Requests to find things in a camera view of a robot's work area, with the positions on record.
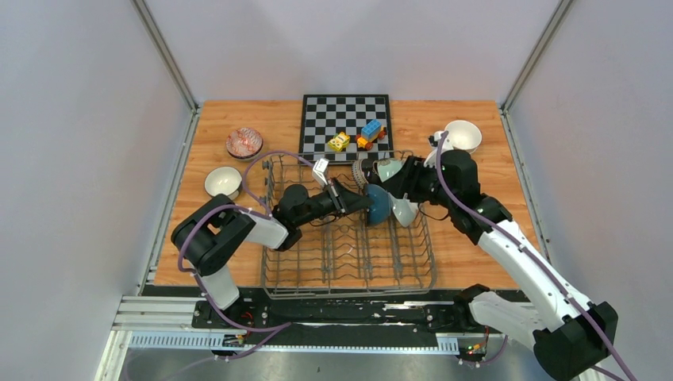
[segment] gray wall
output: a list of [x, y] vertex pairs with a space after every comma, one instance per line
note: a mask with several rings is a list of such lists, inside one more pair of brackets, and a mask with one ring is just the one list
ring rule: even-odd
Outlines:
[[672, 13], [577, 1], [512, 112], [552, 262], [616, 307], [640, 379], [673, 374]]
[[148, 0], [200, 101], [501, 101], [557, 2]]
[[0, 374], [93, 379], [188, 114], [131, 2], [0, 1]]

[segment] dark teal bowl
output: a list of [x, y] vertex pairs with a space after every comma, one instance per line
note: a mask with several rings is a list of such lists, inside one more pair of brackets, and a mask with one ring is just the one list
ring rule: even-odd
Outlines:
[[367, 226], [374, 226], [384, 222], [392, 211], [388, 192], [378, 185], [367, 184], [364, 187], [364, 193], [374, 201], [367, 210]]

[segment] red patterned bowl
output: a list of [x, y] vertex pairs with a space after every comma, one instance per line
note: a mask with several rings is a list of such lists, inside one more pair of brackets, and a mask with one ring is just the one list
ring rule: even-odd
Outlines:
[[255, 159], [262, 152], [263, 145], [262, 135], [256, 129], [236, 129], [227, 137], [227, 152], [237, 160]]

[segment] dish rack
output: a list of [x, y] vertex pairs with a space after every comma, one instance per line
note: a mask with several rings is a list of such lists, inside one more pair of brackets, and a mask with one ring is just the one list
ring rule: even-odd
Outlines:
[[[404, 159], [410, 151], [389, 152]], [[271, 207], [285, 188], [302, 184], [309, 195], [322, 189], [311, 168], [292, 156], [274, 155], [263, 163]], [[337, 178], [359, 192], [350, 166], [330, 166]], [[303, 237], [285, 252], [263, 248], [261, 284], [270, 298], [330, 298], [390, 294], [422, 294], [436, 282], [437, 274], [430, 231], [419, 213], [409, 227], [393, 215], [377, 226], [366, 226], [364, 211], [336, 221], [314, 221], [301, 227]]]

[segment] toy truck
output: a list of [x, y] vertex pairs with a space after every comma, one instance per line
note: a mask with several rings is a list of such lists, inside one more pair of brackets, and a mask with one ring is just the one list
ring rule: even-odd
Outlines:
[[386, 130], [381, 126], [380, 121], [374, 119], [362, 128], [362, 131], [356, 137], [356, 142], [358, 148], [364, 148], [369, 151], [374, 147], [372, 142], [376, 139], [383, 139], [384, 136], [386, 136]]
[[333, 149], [334, 151], [341, 152], [344, 148], [348, 147], [348, 143], [351, 142], [351, 137], [345, 133], [338, 133], [334, 135], [332, 139], [327, 142], [327, 146]]

